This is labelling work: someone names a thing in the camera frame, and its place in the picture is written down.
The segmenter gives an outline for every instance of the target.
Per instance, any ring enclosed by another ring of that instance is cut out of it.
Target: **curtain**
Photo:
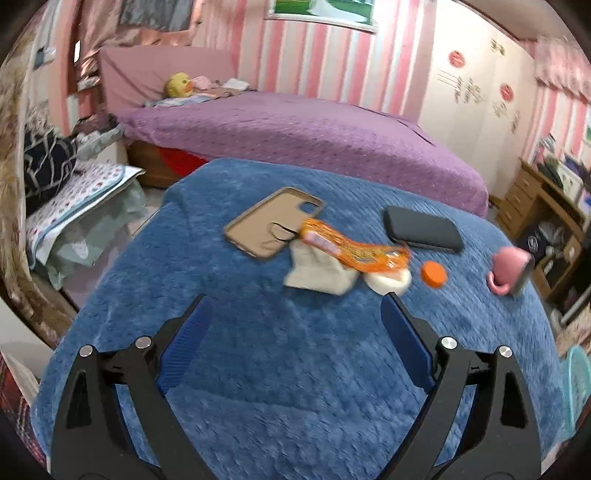
[[[71,320],[33,282],[25,253],[24,228],[22,143],[35,33],[42,16],[43,9],[33,16],[0,68],[0,275],[10,302],[29,328],[55,347]]]
[[[583,50],[566,40],[538,38],[535,76],[549,87],[591,99],[591,65]]]
[[[193,0],[124,0],[119,25],[162,32],[189,29]]]
[[[190,45],[193,42],[203,0],[190,0],[192,10],[187,17],[189,27],[174,33],[119,25],[119,15],[124,1],[83,1],[79,25],[80,60],[77,65],[78,80],[82,85],[89,77],[98,73],[97,55],[103,45],[112,47],[140,44]]]

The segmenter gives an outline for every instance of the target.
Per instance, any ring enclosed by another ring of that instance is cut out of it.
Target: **striped wall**
[[[378,34],[264,20],[267,0],[208,1],[194,45],[232,52],[238,76],[267,92],[352,103],[418,119],[435,6],[375,0]]]
[[[521,45],[535,58],[535,42]],[[583,139],[588,108],[589,105],[579,98],[539,83],[522,158],[532,159],[538,140],[552,133],[558,156],[566,152],[591,166],[591,147]]]

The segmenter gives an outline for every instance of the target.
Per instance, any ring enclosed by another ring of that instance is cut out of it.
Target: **brown phone case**
[[[306,213],[300,209],[303,203],[311,203],[316,208],[312,213]],[[323,208],[324,202],[319,198],[293,187],[283,187],[232,220],[223,233],[240,250],[260,260],[268,260],[294,237],[289,230],[299,231],[305,219],[315,217]]]

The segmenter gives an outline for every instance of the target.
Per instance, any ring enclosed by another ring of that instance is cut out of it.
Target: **ceiling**
[[[558,14],[545,0],[462,0],[493,19],[518,39],[574,37]]]

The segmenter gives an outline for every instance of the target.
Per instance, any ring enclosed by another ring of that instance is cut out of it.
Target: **pink curtain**
[[[117,25],[123,0],[83,0],[80,16],[78,80],[98,73],[97,54],[105,46],[190,45],[196,32],[203,0],[194,0],[188,30],[162,33]]]
[[[591,99],[591,65],[578,45],[539,37],[535,46],[535,76],[549,87]]]

